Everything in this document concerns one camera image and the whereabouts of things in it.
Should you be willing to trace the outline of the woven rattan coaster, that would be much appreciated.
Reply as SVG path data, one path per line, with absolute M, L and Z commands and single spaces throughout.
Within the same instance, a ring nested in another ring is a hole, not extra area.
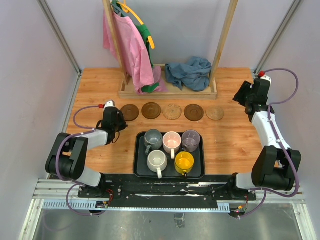
M 163 116 L 168 120 L 177 120 L 182 115 L 182 108 L 177 104 L 168 104 L 162 109 Z

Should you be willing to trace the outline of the brown wooden coaster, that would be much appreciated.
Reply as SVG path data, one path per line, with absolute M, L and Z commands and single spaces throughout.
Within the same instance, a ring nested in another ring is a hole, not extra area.
M 197 104 L 189 104 L 184 109 L 184 116 L 192 122 L 200 121 L 204 116 L 204 110 Z
M 159 117 L 162 110 L 159 104 L 148 102 L 142 107 L 141 112 L 146 119 L 153 120 Z

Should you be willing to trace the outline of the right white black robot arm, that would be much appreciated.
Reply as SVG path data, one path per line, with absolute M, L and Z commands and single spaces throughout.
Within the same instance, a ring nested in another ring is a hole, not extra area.
M 251 172 L 234 173 L 229 179 L 226 193 L 232 200 L 240 199 L 253 188 L 290 191 L 294 186 L 294 171 L 299 169 L 302 156 L 286 143 L 277 126 L 275 111 L 267 104 L 271 83 L 267 75 L 257 77 L 253 83 L 245 81 L 233 98 L 245 107 L 262 151 Z

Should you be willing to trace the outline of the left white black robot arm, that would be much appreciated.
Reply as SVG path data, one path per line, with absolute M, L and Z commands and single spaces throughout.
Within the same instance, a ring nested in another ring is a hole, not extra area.
M 97 128 L 76 134 L 59 133 L 45 164 L 45 170 L 63 181 L 89 186 L 96 198 L 107 193 L 103 174 L 86 167 L 87 152 L 115 142 L 116 133 L 128 127 L 123 113 L 114 106 L 105 107 Z

